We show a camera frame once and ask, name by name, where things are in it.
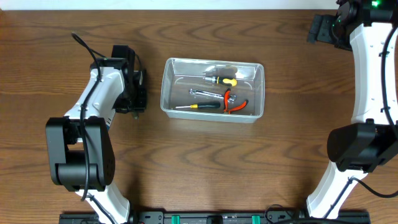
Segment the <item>white and blue box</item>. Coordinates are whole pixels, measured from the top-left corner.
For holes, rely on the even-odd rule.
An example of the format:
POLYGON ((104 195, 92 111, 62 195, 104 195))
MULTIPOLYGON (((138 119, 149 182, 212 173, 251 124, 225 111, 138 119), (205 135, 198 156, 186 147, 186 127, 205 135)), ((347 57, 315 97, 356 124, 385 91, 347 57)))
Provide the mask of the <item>white and blue box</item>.
POLYGON ((112 124, 112 119, 111 118, 107 118, 106 119, 106 127, 107 127, 107 129, 110 129, 110 127, 111 127, 111 124, 112 124))

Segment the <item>slim black yellow screwdriver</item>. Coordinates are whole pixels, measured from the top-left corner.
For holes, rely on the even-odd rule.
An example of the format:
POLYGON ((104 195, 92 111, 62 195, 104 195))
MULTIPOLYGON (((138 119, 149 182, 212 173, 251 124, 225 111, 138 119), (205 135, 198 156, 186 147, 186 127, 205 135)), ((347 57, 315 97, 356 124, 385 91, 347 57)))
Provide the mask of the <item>slim black yellow screwdriver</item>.
POLYGON ((178 110, 182 109, 217 109, 221 106, 220 102, 218 101, 212 101, 212 102, 206 102, 206 103, 197 103, 193 105, 187 105, 187 106, 176 106, 175 108, 178 110))

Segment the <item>silver wrench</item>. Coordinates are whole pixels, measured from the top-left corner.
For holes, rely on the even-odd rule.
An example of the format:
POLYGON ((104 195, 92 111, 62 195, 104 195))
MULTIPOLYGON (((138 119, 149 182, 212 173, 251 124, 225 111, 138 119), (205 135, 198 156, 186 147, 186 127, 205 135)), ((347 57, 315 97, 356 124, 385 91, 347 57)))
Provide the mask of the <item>silver wrench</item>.
POLYGON ((224 101, 224 98, 226 96, 226 92, 215 93, 213 91, 205 91, 193 88, 189 89, 188 93, 190 96, 193 96, 194 98, 200 98, 203 100, 206 99, 208 101, 219 101, 219 102, 224 101))

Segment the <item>stubby yellow black screwdriver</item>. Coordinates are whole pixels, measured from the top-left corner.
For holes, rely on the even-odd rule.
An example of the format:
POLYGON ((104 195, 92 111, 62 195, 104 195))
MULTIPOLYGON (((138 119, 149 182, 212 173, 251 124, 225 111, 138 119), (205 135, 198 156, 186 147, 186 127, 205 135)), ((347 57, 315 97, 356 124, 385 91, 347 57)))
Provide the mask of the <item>stubby yellow black screwdriver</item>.
POLYGON ((233 87, 238 84, 238 81, 235 78, 221 77, 221 76, 205 77, 205 81, 208 83, 214 83, 217 85, 224 85, 229 87, 233 87))

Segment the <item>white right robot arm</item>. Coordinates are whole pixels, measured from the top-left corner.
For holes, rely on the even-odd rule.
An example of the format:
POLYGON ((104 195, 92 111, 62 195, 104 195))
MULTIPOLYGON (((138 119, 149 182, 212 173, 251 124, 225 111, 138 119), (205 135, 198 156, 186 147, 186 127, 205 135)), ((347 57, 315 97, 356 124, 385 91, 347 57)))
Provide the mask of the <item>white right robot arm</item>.
POLYGON ((357 184, 397 155, 395 47, 397 0, 343 0, 335 15, 316 15, 310 43, 353 53, 355 100, 351 122, 328 136, 328 167, 306 200, 311 220, 341 220, 339 210, 357 184))

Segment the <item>small black orange hammer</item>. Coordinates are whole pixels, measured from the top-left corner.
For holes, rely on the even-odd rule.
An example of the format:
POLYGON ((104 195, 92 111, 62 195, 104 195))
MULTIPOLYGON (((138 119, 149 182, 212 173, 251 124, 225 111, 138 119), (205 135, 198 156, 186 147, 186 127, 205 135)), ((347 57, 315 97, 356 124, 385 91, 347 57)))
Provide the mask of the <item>small black orange hammer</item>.
POLYGON ((136 111, 132 112, 132 117, 134 119, 139 119, 139 112, 136 112, 136 111))

